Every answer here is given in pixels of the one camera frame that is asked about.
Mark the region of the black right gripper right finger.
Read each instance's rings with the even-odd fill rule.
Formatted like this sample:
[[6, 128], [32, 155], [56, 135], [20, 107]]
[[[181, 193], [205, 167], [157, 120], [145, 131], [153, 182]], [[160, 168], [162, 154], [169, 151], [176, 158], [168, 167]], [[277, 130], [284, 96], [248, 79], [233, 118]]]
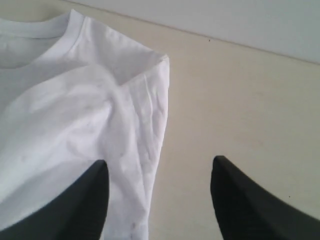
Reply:
[[228, 158], [215, 156], [211, 198], [225, 240], [318, 240], [320, 221], [278, 199]]

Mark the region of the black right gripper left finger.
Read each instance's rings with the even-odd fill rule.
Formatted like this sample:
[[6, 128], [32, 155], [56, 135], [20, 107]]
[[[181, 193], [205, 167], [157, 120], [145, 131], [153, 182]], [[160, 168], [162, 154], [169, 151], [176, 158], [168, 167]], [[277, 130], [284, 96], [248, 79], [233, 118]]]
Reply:
[[1, 230], [2, 240], [98, 240], [107, 218], [109, 170], [95, 161], [50, 203]]

